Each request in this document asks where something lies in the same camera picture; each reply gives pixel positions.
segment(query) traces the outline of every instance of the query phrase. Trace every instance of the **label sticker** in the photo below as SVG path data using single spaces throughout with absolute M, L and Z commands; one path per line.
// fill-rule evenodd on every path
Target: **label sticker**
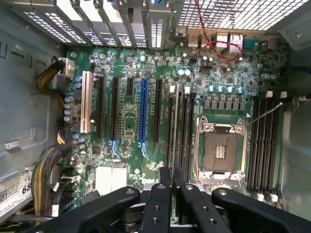
M 31 196 L 32 171 L 0 183 L 0 217 Z

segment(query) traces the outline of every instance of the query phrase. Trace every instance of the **red wire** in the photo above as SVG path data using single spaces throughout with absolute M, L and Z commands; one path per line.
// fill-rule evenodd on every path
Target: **red wire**
M 196 7 L 198 8 L 198 15 L 199 15 L 199 18 L 200 18 L 200 23 L 201 23 L 201 26 L 202 26 L 202 30 L 203 30 L 203 34 L 204 34 L 204 37 L 205 37 L 205 40 L 206 40 L 206 45 L 204 45 L 204 47 L 201 47 L 197 52 L 196 54 L 198 55 L 202 50 L 204 50 L 207 46 L 209 46 L 214 54 L 216 54 L 217 56 L 219 56 L 220 58 L 222 58 L 223 60 L 225 61 L 231 61 L 231 62 L 236 62 L 240 57 L 242 57 L 242 48 L 237 45 L 237 44 L 234 44 L 234 43 L 231 43 L 231 42 L 225 42 L 225 41 L 209 41 L 208 39 L 208 36 L 207 36 L 207 32 L 205 30 L 205 26 L 204 26 L 204 22 L 203 22 L 203 17 L 202 17 L 202 14 L 201 14 L 201 8 L 200 8 L 200 5 L 199 5 L 199 0 L 195 0 L 195 5 Z M 239 50 L 240 50 L 240 54 L 237 58 L 234 58 L 234 59 L 231 59 L 231 58 L 225 58 L 223 57 L 220 53 L 218 53 L 212 44 L 214 43 L 223 43 L 223 44 L 227 44 L 227 45 L 232 45 L 232 46 L 235 46 L 237 47 Z

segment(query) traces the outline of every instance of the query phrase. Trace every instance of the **motherboard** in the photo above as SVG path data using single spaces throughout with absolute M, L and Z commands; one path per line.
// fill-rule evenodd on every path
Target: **motherboard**
M 76 206 L 95 190 L 143 191 L 160 182 L 163 166 L 180 167 L 208 193 L 277 186 L 283 110 L 248 123 L 286 93 L 286 45 L 269 50 L 245 39 L 235 62 L 208 48 L 197 54 L 187 41 L 167 51 L 70 47 L 69 61 L 64 120 L 73 152 L 63 175 L 77 177 L 67 192 Z M 273 135 L 265 141 L 267 126 Z M 259 150 L 265 143 L 270 157 Z M 260 166 L 266 172 L 257 177 Z

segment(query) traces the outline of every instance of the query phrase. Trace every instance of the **blue pcie slot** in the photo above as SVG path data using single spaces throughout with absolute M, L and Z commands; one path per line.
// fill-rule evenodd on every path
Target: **blue pcie slot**
M 141 92 L 140 92 L 138 147 L 141 148 L 142 156 L 147 160 L 149 160 L 149 156 L 146 153 L 147 106 L 148 106 L 148 79 L 142 78 Z

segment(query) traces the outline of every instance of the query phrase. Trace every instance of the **mesh vent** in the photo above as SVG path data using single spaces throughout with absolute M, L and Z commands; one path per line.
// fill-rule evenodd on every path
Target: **mesh vent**
M 267 30 L 308 0 L 199 0 L 209 28 Z M 195 0 L 185 0 L 179 25 L 200 28 Z
M 163 20 L 151 20 L 151 44 L 153 48 L 160 48 L 162 43 Z
M 85 44 L 86 42 L 75 32 L 70 26 L 68 26 L 57 14 L 55 13 L 45 13 L 51 21 L 53 21 L 60 29 L 66 32 L 72 39 L 74 39 L 79 44 Z
M 37 25 L 48 31 L 50 34 L 58 38 L 61 42 L 71 43 L 66 37 L 64 37 L 61 33 L 59 33 L 56 29 L 54 29 L 50 24 L 45 22 L 42 18 L 36 15 L 34 12 L 24 12 L 24 14 L 35 22 Z

